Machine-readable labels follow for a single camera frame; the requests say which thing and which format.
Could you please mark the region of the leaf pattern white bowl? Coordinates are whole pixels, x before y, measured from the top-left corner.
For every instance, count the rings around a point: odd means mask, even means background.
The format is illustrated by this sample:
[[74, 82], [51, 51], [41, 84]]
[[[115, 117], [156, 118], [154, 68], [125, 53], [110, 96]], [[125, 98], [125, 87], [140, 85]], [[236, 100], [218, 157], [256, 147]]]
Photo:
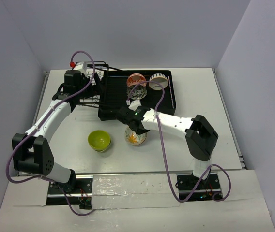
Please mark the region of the leaf pattern white bowl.
[[129, 145], [138, 146], [146, 141], [147, 133], [138, 135], [129, 127], [127, 127], [124, 132], [124, 138]]

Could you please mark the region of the black leaf pattern bowl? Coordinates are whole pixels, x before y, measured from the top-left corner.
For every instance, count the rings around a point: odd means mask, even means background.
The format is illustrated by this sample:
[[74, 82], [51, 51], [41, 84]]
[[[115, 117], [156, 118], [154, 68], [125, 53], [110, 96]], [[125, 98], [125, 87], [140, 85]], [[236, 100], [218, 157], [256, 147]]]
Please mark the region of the black leaf pattern bowl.
[[131, 90], [134, 88], [135, 86], [132, 85], [130, 87], [127, 88], [127, 96], [129, 97], [129, 99], [132, 100], [141, 100], [143, 98], [146, 97], [147, 95], [147, 90], [146, 87], [144, 87], [143, 85], [139, 85], [137, 86], [131, 93]]

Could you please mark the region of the orange floral bowl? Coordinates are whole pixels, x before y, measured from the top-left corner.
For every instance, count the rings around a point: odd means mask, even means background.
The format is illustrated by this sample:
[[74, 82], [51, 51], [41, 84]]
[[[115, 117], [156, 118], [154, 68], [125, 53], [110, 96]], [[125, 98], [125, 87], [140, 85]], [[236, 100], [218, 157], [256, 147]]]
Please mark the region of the orange floral bowl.
[[134, 73], [127, 78], [126, 84], [128, 87], [135, 86], [141, 82], [146, 81], [146, 78], [139, 73]]

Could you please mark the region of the green bowl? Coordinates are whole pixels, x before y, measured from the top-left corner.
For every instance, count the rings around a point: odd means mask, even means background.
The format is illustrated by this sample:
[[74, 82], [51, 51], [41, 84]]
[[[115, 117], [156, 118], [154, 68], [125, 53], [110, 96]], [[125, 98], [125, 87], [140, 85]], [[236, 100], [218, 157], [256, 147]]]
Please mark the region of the green bowl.
[[93, 150], [103, 152], [110, 146], [111, 137], [104, 130], [95, 130], [89, 134], [88, 144]]

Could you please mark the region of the white bowl pink rim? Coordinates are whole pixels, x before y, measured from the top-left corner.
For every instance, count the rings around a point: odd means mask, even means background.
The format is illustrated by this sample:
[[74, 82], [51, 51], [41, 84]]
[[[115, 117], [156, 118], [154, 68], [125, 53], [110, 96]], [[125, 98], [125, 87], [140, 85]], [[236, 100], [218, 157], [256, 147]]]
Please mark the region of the white bowl pink rim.
[[153, 90], [161, 90], [162, 88], [160, 86], [163, 88], [168, 86], [168, 78], [162, 73], [153, 74], [149, 78], [149, 81], [149, 87]]

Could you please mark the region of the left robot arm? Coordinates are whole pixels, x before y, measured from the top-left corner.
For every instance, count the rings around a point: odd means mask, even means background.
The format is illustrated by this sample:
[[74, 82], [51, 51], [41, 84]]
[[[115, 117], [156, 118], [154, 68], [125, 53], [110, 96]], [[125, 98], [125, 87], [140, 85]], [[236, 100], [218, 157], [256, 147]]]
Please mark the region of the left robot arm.
[[42, 178], [54, 182], [65, 193], [77, 187], [76, 173], [55, 162], [49, 143], [60, 124], [80, 104], [81, 99], [99, 95], [103, 90], [96, 72], [87, 77], [80, 70], [67, 70], [64, 82], [44, 114], [24, 134], [12, 138], [13, 153], [8, 164], [14, 169], [31, 174], [31, 179]]

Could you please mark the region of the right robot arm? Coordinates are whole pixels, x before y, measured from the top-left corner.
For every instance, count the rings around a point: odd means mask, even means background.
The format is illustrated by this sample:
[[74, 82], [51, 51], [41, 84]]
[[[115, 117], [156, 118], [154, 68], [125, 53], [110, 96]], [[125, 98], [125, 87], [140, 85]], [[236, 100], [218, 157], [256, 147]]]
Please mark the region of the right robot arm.
[[209, 184], [209, 172], [206, 169], [211, 165], [212, 152], [219, 136], [204, 116], [178, 117], [139, 106], [136, 110], [122, 107], [116, 119], [138, 135], [159, 131], [160, 135], [168, 133], [186, 141], [194, 158], [193, 185], [203, 189]]

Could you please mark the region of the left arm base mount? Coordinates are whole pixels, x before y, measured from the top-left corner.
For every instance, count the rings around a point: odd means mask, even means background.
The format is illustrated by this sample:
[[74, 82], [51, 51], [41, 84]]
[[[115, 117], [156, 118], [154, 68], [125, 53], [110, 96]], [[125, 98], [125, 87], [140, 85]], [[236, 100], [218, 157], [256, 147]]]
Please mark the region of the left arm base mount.
[[[71, 206], [79, 209], [92, 210], [92, 184], [93, 175], [77, 175], [75, 188], [66, 193]], [[64, 194], [59, 187], [50, 183], [46, 198], [47, 206], [68, 205]]]

